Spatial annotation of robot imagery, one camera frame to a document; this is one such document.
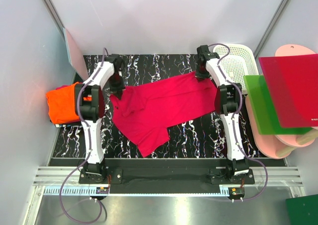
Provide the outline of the red t shirt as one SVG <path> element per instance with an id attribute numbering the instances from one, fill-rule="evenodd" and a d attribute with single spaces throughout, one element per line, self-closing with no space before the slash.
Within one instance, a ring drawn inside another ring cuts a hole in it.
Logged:
<path id="1" fill-rule="evenodd" d="M 112 120 L 143 157 L 168 142 L 169 127 L 215 111 L 217 88 L 195 73 L 173 76 L 138 86 L 127 86 L 122 97 L 110 95 Z"/>

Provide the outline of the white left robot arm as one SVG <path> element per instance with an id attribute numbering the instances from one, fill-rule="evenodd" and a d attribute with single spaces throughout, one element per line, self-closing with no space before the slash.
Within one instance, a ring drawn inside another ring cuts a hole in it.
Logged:
<path id="1" fill-rule="evenodd" d="M 121 99 L 125 85 L 121 76 L 124 61 L 118 54 L 103 55 L 91 76 L 75 86 L 75 111 L 79 116 L 85 139 L 86 156 L 81 177 L 102 183 L 107 179 L 107 168 L 101 143 L 101 124 L 104 116 L 102 90 L 109 83 L 110 91 Z"/>

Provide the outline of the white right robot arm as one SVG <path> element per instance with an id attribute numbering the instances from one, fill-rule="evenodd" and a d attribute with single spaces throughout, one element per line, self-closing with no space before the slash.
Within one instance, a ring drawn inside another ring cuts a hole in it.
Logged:
<path id="1" fill-rule="evenodd" d="M 227 142 L 227 165 L 224 177 L 230 183 L 238 183 L 249 172 L 247 155 L 244 152 L 240 128 L 239 112 L 242 107 L 241 84 L 235 83 L 222 66 L 222 60 L 230 54 L 230 48 L 224 56 L 210 52 L 208 45 L 197 48 L 198 63 L 195 76 L 198 80 L 211 78 L 217 88 L 215 110 L 219 114 Z"/>

